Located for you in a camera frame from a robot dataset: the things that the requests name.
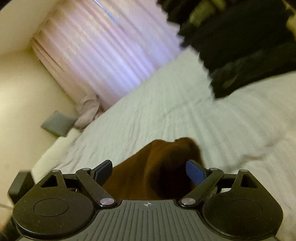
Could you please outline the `dark brown knit garment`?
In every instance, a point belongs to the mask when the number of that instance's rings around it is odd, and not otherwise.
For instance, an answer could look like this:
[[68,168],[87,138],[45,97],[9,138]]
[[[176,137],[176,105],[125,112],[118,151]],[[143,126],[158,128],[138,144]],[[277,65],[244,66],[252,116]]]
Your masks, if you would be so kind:
[[196,186],[186,172],[189,160],[203,163],[191,138],[154,140],[115,166],[103,188],[117,201],[179,200]]

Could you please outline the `stack of dark folded clothes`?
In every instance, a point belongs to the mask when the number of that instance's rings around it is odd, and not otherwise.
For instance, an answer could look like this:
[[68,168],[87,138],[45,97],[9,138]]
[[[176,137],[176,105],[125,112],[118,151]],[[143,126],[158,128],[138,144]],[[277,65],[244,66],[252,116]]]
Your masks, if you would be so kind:
[[198,52],[216,98],[295,71],[295,1],[158,1],[179,26],[181,46]]

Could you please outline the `white folded duvet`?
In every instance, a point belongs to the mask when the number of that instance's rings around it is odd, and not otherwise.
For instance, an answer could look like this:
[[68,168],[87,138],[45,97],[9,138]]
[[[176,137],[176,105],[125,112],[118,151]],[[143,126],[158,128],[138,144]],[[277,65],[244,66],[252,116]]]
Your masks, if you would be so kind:
[[51,170],[56,169],[62,162],[67,150],[74,144],[80,135],[81,132],[73,128],[66,137],[58,137],[53,145],[46,150],[32,168],[34,179],[39,181]]

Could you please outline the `grey square cushion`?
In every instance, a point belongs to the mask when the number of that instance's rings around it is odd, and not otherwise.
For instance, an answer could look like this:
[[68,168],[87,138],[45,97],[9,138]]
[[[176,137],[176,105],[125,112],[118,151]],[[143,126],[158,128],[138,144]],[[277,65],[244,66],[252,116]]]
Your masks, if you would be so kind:
[[57,137],[64,137],[73,128],[76,120],[75,116],[55,111],[42,123],[41,128]]

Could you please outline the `striped grey bed sheet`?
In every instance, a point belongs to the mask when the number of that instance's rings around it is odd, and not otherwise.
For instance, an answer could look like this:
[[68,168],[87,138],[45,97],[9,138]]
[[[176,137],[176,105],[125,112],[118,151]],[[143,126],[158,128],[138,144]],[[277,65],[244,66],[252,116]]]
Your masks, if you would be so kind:
[[56,168],[118,165],[153,140],[193,139],[207,167],[249,170],[283,209],[280,240],[295,240],[295,72],[215,99],[197,54],[186,50],[93,121]]

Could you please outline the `pink window curtain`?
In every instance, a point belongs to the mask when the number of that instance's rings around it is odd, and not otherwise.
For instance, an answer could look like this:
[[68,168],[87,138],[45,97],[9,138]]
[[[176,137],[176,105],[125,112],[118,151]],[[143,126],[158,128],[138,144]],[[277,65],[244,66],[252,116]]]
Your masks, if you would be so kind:
[[31,43],[74,102],[97,94],[104,109],[181,51],[155,1],[62,1]]

